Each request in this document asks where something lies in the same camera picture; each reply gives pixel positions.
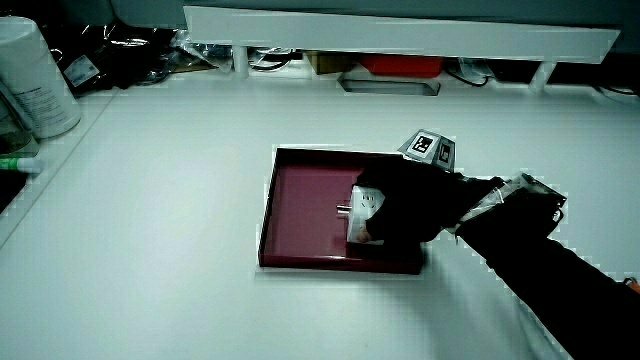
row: bottle label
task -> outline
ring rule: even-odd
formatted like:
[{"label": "bottle label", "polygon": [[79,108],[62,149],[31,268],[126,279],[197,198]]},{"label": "bottle label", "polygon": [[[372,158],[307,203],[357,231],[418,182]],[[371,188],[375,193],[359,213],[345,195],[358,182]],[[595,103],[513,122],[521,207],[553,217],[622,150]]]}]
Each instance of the bottle label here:
[{"label": "bottle label", "polygon": [[64,108],[51,89],[37,87],[14,94],[14,97],[20,107],[33,119],[34,130],[67,120]]},{"label": "bottle label", "polygon": [[100,73],[100,70],[93,65],[86,55],[82,55],[67,67],[64,71],[64,76],[69,79],[71,85],[78,87],[85,81],[98,75],[98,73]]}]

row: red box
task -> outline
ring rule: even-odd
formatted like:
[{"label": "red box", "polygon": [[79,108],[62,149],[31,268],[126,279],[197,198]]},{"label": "red box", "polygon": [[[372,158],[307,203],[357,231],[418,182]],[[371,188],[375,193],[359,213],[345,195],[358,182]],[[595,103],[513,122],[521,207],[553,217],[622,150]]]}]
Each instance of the red box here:
[{"label": "red box", "polygon": [[434,78],[442,71],[442,57],[418,55],[360,55],[360,64],[374,75]]},{"label": "red box", "polygon": [[337,213],[365,166],[387,156],[401,155],[277,149],[260,266],[419,274],[419,243],[402,249],[348,243],[348,220]]}]

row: white bottle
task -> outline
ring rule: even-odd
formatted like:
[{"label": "white bottle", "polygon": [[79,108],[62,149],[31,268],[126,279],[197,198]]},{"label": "white bottle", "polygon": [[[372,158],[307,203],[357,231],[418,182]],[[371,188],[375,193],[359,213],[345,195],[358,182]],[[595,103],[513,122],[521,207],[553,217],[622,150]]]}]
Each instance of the white bottle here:
[{"label": "white bottle", "polygon": [[0,80],[31,117],[33,126],[23,125],[34,137],[60,135],[80,121],[80,106],[32,20],[0,18]]}]

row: cardboard box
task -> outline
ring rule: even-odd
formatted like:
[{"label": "cardboard box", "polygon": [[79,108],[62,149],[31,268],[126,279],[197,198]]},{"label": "cardboard box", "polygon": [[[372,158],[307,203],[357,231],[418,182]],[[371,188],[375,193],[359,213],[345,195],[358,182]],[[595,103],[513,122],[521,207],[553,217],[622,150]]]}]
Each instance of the cardboard box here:
[{"label": "cardboard box", "polygon": [[347,243],[351,187],[367,164],[395,154],[276,151],[258,261],[262,267],[419,274],[419,243],[402,248]]},{"label": "cardboard box", "polygon": [[349,71],[356,64],[356,56],[349,53],[305,51],[318,75]]}]

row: container lid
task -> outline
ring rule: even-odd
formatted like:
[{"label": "container lid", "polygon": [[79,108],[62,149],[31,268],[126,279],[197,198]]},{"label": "container lid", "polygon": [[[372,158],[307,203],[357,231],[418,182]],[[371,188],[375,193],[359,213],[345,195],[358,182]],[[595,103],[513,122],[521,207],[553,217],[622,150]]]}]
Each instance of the container lid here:
[{"label": "container lid", "polygon": [[0,63],[38,58],[48,51],[33,20],[18,16],[0,18]]}]

